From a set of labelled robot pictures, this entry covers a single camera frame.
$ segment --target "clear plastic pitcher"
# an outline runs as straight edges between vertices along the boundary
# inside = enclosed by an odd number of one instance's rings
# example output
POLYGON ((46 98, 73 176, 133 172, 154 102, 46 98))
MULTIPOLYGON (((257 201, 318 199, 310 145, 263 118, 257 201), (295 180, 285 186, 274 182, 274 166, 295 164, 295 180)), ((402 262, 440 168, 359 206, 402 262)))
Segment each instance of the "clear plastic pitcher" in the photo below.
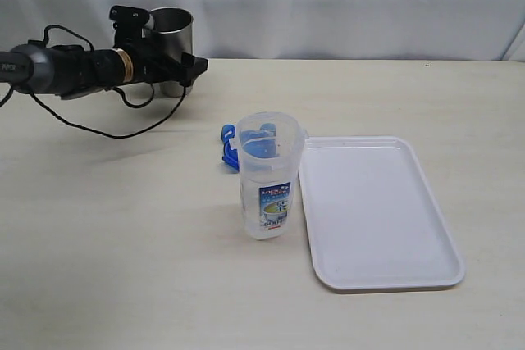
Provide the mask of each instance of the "clear plastic pitcher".
POLYGON ((299 123, 281 112, 260 112, 237 124, 230 141, 239 157, 244 228, 252 237, 285 232, 305 137, 299 123))

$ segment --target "pitcher label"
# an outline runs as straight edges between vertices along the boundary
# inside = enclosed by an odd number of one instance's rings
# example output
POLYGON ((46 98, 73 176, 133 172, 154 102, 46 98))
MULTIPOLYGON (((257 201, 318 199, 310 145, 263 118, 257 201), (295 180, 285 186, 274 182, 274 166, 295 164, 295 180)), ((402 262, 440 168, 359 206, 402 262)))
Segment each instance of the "pitcher label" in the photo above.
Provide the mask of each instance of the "pitcher label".
POLYGON ((286 222, 290 182, 259 188, 259 224, 261 230, 274 230, 286 222))

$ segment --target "white curtain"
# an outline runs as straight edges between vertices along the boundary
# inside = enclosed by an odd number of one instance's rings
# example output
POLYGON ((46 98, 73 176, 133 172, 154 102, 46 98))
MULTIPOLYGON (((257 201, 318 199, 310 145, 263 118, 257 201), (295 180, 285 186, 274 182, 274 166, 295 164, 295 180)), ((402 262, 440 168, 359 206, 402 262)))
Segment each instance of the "white curtain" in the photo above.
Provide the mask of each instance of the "white curtain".
POLYGON ((117 3, 190 10, 207 57, 525 60, 525 0, 0 0, 0 49, 52 23, 105 48, 117 3))

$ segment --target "black cable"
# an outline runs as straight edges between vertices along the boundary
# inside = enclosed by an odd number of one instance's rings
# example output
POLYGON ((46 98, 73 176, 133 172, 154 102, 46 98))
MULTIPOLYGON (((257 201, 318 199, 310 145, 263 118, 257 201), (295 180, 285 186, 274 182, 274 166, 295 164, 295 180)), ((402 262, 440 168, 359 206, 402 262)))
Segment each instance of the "black cable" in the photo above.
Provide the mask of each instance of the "black cable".
POLYGON ((151 96, 149 97, 148 100, 146 100, 145 102, 141 104, 133 104, 132 102, 129 102, 126 97, 126 93, 122 89, 118 88, 117 86, 110 88, 109 90, 112 90, 113 92, 117 92, 121 96, 123 103, 127 105, 129 108, 138 109, 138 108, 146 107, 150 102, 153 101, 153 98, 155 97, 155 88, 153 87, 153 84, 149 84, 149 86, 151 87, 151 96))
POLYGON ((6 95, 3 97, 3 99, 0 101, 0 108, 3 107, 3 105, 9 101, 9 99, 11 98, 11 96, 13 95, 13 92, 15 92, 15 88, 14 87, 10 87, 9 90, 7 91, 6 95))
POLYGON ((73 30, 67 29, 65 26, 62 26, 62 25, 48 25, 45 27, 45 29, 43 30, 43 40, 42 40, 44 47, 47 47, 49 44, 49 30, 52 30, 52 29, 64 30, 65 32, 69 33, 72 36, 75 36, 79 40, 85 41, 89 45, 90 52, 93 52, 95 50, 95 47, 93 46, 93 44, 86 37, 81 36, 80 34, 75 33, 73 30))
POLYGON ((173 109, 170 111, 169 114, 164 116, 164 118, 162 118, 160 121, 154 123, 153 125, 150 125, 150 126, 146 127, 145 129, 142 129, 142 130, 139 130, 139 131, 135 131, 134 133, 131 133, 131 134, 124 134, 124 135, 109 134, 109 133, 106 133, 106 132, 101 131, 101 130, 92 129, 90 127, 86 127, 86 126, 83 126, 83 125, 78 125, 76 123, 70 122, 70 121, 62 118, 54 110, 52 110, 50 107, 48 107, 46 104, 44 104, 39 98, 36 97, 36 95, 34 93, 30 93, 30 96, 33 98, 33 100, 36 101, 36 103, 39 106, 41 106, 44 110, 46 110, 51 115, 53 115, 56 119, 58 119, 64 125, 68 125, 70 127, 74 127, 76 129, 80 129, 80 130, 84 130, 84 131, 89 131, 90 133, 103 135, 104 137, 108 137, 110 139, 130 139, 131 137, 135 137, 135 136, 137 136, 139 134, 146 133, 147 131, 150 131, 151 129, 159 126, 160 124, 164 123, 166 120, 170 119, 173 116, 173 114, 175 114, 175 111, 177 111, 179 106, 182 104, 184 98, 186 97, 186 87, 183 87, 182 96, 180 96, 180 99, 177 102, 177 104, 173 107, 173 109))

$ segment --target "stainless steel cup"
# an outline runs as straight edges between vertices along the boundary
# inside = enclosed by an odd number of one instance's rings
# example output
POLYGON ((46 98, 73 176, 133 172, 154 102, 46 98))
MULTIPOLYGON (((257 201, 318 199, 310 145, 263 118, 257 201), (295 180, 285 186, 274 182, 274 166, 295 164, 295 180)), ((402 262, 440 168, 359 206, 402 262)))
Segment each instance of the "stainless steel cup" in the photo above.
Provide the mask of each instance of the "stainless steel cup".
MULTIPOLYGON (((191 25, 193 16, 182 8, 161 7, 151 10, 155 21, 152 30, 144 30, 146 37, 151 39, 160 49, 176 61, 180 61, 183 52, 193 54, 193 38, 191 25)), ((168 81, 158 84, 161 92, 170 98, 182 96, 184 89, 177 82, 168 81)), ((193 86, 186 88, 186 94, 193 86)))

